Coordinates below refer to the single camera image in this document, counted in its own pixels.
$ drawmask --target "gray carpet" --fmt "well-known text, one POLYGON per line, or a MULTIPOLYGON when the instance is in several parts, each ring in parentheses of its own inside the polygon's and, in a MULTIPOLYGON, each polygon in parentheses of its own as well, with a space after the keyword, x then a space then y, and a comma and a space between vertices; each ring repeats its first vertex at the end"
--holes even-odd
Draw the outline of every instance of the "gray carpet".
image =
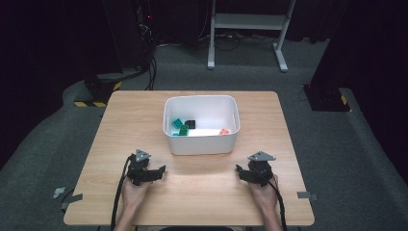
MULTIPOLYGON (((285 41, 287 73, 280 72, 270 44, 217 50, 214 70, 207 70, 207 49, 158 47, 154 90, 276 91, 306 188, 319 197, 312 203, 315 224, 301 230, 407 230, 407 186, 352 92, 341 89, 350 113, 313 112, 305 100, 302 85, 310 83, 326 44, 285 41)), ((218 41, 217 46, 234 44, 218 41)), ((146 73, 124 80, 121 90, 143 90, 147 83, 146 73)), ((53 198, 55 189, 75 187, 105 112, 73 106, 83 90, 82 82, 69 87, 64 106, 29 134, 0 172, 1 231, 97 230, 65 225, 60 198, 53 198)))

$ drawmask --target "dark background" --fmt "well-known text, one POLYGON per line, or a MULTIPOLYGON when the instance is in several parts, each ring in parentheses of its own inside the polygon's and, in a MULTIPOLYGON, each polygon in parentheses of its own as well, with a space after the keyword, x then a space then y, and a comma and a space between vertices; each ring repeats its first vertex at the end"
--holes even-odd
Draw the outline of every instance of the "dark background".
MULTIPOLYGON (((64 89, 84 80, 86 74, 120 71, 126 63, 120 59, 117 53, 120 49, 112 39, 115 29, 106 27, 112 18, 110 10, 101 7, 102 1, 87 2, 89 10, 81 11, 84 6, 67 8, 64 1, 2 1, 1 167, 27 134, 62 106, 64 89), (92 20, 89 30, 94 31, 90 32, 99 32, 104 44, 90 53, 81 49, 83 43, 74 42, 76 39, 72 35, 77 32, 75 24, 76 29, 84 26, 75 22, 81 17, 92 20), (107 61, 93 64, 93 58, 100 53, 110 54, 104 56, 107 61), (114 66, 98 70, 100 66, 108 67, 106 64, 114 66)), ((157 18, 158 33, 184 40, 193 47, 193 38, 204 26, 210 2, 164 1, 158 6, 157 15, 162 16, 157 18)), ((239 13, 242 9, 251 13, 281 13, 287 5, 283 0, 260 2, 248 6, 247 1, 218 1, 217 8, 229 13, 239 13)), ((408 145, 408 95, 405 90, 408 32, 404 25, 408 21, 407 4, 402 0, 356 0, 349 1, 346 8, 347 2, 298 0, 287 39, 310 38, 311 42, 331 39, 329 52, 323 55, 318 68, 334 67, 325 72, 323 82, 333 84, 335 80, 335 87, 352 89, 374 135, 406 180, 403 167, 408 145), (334 34, 339 22, 339 30, 334 34)), ((204 35, 208 34, 209 23, 208 19, 204 35)), ((92 37, 82 36, 81 39, 94 42, 92 37)))

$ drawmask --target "white plastic bin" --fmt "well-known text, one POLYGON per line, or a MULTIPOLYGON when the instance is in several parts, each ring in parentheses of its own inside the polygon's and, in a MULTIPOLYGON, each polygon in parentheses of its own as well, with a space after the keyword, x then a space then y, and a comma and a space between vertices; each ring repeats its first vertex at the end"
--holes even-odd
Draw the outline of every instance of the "white plastic bin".
POLYGON ((192 95, 169 98, 165 104, 163 130, 171 153, 198 155, 228 153, 240 131, 237 103, 229 95, 192 95), (195 129, 177 136, 173 121, 195 120, 195 129), (229 134, 220 135, 222 129, 229 134))

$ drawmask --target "wooden table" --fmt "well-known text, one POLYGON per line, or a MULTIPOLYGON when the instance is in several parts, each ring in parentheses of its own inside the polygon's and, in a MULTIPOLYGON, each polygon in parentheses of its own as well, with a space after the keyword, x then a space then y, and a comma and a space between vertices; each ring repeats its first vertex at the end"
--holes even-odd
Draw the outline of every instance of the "wooden table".
MULTIPOLYGON (((83 200, 71 203, 64 222, 109 225, 124 163, 139 148, 152 155, 150 169, 166 165, 162 180, 149 188, 137 225, 262 225, 247 183, 236 165, 260 150, 279 176, 288 225, 311 225, 314 215, 275 92, 266 91, 116 91, 108 104, 75 188, 83 200), (227 94, 235 98, 241 130, 231 153, 197 156, 171 154, 163 131, 166 101, 172 96, 227 94)), ((121 211, 119 202, 118 216, 121 211)))

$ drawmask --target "black and yellow tape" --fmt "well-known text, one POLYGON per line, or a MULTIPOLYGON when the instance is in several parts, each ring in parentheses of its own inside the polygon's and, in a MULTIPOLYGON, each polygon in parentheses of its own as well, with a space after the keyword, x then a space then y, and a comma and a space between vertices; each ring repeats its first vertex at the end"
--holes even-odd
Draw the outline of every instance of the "black and yellow tape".
POLYGON ((119 83, 115 84, 113 91, 119 90, 120 86, 122 86, 122 82, 119 82, 119 83))
POLYGON ((95 101, 75 101, 75 106, 77 107, 98 107, 103 108, 107 106, 105 102, 95 102, 95 101))
MULTIPOLYGON (((112 88, 112 92, 119 90, 119 88, 122 86, 122 82, 118 82, 114 85, 112 88)), ((74 102, 75 106, 77 107, 98 107, 98 108, 104 108, 108 105, 107 102, 101 102, 101 101, 75 101, 74 102)))

